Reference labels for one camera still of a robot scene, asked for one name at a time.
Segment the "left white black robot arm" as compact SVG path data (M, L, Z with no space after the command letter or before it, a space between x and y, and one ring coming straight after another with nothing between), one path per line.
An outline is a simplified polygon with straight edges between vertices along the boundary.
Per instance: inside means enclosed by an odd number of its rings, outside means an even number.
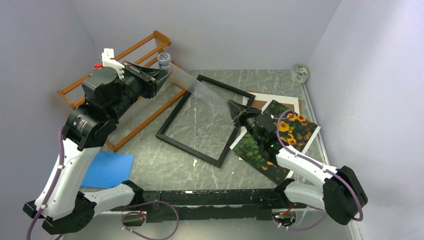
M154 98L171 75L170 68L149 68L124 61L94 68L82 82L84 102L68 116L58 134L59 154L49 179L23 211L52 236L76 233L97 215L118 207L137 210L144 191L131 180L94 193L80 191L86 172L139 99Z

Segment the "black picture frame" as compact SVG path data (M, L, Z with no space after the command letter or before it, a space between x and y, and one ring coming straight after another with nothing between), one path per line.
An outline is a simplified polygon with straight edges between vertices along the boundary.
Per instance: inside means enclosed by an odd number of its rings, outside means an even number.
M254 101L253 94L221 81L202 74L196 79L226 100L231 99L241 104L246 99L247 106L251 106ZM225 119L194 93L188 92L183 95L155 136L191 155L195 160L220 168L240 131L231 120Z

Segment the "sunflower photo print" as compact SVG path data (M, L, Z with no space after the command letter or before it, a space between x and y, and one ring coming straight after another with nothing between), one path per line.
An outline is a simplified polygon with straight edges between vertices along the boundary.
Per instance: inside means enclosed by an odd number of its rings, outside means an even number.
M288 147L294 147L295 150L303 154L306 153L319 133L320 127L276 100L268 101L265 107L265 110L258 108L255 108L255 110L264 114L271 114L276 125L277 140L281 146L285 144ZM261 156L264 160L278 166L274 156L263 156L262 154Z

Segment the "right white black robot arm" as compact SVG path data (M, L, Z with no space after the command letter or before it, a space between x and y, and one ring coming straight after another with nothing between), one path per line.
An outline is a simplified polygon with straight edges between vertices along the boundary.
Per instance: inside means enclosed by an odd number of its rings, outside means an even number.
M278 206L305 204L341 225L363 219L368 198L355 172L304 154L318 132L316 124L275 100L263 109L233 100L227 107L240 131L231 149L276 183Z

